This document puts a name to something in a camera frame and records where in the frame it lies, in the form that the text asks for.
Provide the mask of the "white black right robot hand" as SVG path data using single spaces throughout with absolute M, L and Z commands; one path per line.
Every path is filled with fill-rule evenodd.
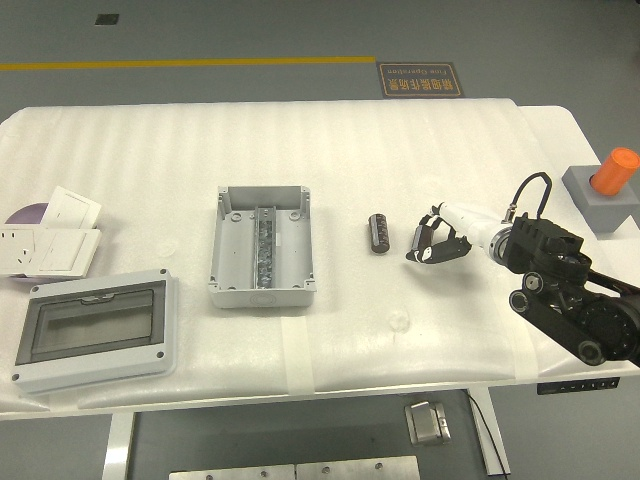
M 488 256 L 503 230 L 499 216 L 480 207 L 443 202 L 419 221 L 411 249 L 405 258 L 421 264 L 437 264 L 465 256 L 473 246 Z

